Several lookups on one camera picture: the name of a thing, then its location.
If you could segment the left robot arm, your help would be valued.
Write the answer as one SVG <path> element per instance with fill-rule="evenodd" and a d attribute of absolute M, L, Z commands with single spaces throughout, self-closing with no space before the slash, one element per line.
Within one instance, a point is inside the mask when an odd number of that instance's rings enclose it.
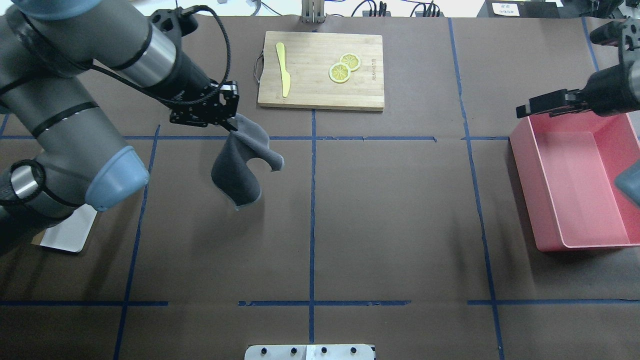
<path fill-rule="evenodd" d="M 78 80 L 94 70 L 170 110 L 173 124 L 237 131 L 237 84 L 209 78 L 182 50 L 206 5 L 144 16 L 127 0 L 14 0 L 1 16 L 1 112 L 41 146 L 1 173 L 1 253 L 89 205 L 103 212 L 150 173 Z"/>

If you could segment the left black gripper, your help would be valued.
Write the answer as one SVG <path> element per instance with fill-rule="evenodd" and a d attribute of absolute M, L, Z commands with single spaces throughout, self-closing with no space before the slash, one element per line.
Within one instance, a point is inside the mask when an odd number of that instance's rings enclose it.
<path fill-rule="evenodd" d="M 224 126 L 228 132 L 238 131 L 236 118 L 240 100 L 238 83 L 235 80 L 224 82 L 215 95 L 190 105 L 172 105 L 170 123 L 186 126 Z"/>

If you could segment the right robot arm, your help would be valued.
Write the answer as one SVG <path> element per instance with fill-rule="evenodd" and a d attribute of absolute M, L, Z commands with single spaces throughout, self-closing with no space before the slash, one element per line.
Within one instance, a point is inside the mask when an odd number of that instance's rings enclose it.
<path fill-rule="evenodd" d="M 592 30 L 592 43 L 617 48 L 618 64 L 589 76 L 582 89 L 558 89 L 516 108 L 519 119 L 547 118 L 557 127 L 583 121 L 605 149 L 609 181 L 618 198 L 639 207 L 639 141 L 628 113 L 639 109 L 639 21 L 611 21 Z"/>

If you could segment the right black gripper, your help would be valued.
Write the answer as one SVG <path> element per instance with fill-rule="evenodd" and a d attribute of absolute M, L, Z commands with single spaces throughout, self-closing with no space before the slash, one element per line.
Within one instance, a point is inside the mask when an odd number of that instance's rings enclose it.
<path fill-rule="evenodd" d="M 590 110 L 580 89 L 558 89 L 530 98 L 530 103 L 516 107 L 516 118 L 548 115 L 549 117 L 579 114 Z"/>

